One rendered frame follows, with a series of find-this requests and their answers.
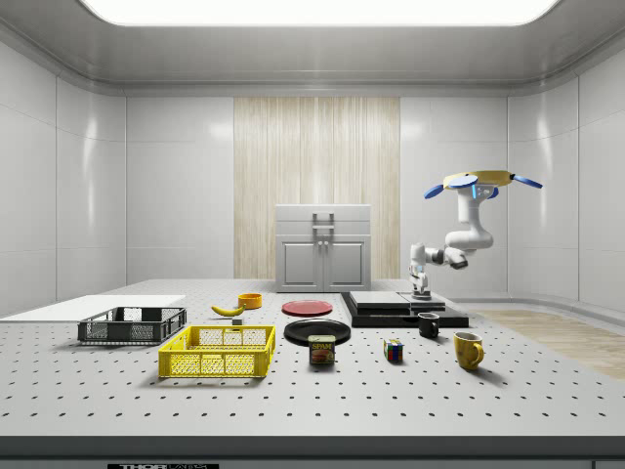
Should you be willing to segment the black stove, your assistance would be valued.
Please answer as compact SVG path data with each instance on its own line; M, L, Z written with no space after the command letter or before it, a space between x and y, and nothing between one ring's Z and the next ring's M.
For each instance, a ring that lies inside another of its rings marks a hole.
M343 292L352 327L417 327L419 313L439 315L440 327L468 327L469 318L435 294L415 298L410 292Z

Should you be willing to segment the yellow mug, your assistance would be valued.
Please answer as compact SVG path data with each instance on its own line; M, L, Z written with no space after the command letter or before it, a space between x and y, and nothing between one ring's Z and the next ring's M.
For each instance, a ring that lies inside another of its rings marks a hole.
M471 332L458 331L453 336L457 362L461 367L475 370L484 358L482 338Z

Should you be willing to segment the white cabinet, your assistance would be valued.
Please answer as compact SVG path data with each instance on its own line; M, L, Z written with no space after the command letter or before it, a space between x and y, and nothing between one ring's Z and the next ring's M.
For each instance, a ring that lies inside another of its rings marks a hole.
M370 208L369 204L277 204L276 290L368 290Z

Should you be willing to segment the red plate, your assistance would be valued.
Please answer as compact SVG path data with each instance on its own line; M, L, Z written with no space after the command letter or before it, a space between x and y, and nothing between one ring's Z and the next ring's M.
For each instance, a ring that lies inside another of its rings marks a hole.
M288 316L311 318L330 314L333 306L321 300L296 300L283 304L281 311Z

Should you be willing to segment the flat-sided can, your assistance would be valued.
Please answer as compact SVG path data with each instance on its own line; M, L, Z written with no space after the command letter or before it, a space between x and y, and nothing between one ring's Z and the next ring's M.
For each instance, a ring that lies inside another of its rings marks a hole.
M311 364L333 364L336 361L335 335L310 335L308 337L308 343Z

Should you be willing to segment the black plate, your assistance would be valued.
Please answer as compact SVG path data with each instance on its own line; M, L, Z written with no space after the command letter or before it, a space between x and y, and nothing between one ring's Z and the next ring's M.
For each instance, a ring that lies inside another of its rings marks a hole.
M284 336L292 343L307 346L312 335L333 335L337 345L351 338L351 328L336 320L307 319L288 323Z

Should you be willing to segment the yellow basket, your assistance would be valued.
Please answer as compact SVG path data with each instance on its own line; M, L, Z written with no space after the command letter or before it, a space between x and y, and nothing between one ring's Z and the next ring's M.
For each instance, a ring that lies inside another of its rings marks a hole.
M161 377L265 377L273 325L191 325L158 350Z

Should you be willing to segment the dark grey basket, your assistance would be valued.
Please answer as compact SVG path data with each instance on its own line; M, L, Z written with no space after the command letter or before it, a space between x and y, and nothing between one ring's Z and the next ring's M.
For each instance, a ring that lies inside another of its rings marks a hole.
M85 343L161 343L184 327L186 308L116 307L78 323Z

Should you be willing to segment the white board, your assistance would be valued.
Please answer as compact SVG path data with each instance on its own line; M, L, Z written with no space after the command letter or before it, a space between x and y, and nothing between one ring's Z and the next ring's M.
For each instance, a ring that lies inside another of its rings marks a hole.
M0 321L77 322L115 307L167 307L184 298L184 295L86 295Z

